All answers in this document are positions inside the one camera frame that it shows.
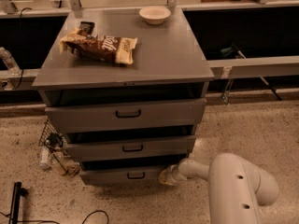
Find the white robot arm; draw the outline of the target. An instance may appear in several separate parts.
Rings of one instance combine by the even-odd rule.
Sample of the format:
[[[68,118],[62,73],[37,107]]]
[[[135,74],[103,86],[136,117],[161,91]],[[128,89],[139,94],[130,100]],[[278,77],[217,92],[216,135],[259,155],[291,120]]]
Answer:
[[[262,224],[259,207],[273,204],[279,195],[272,175],[231,153],[218,155],[209,165],[186,158],[159,175],[169,186],[195,178],[208,183],[211,224]]]

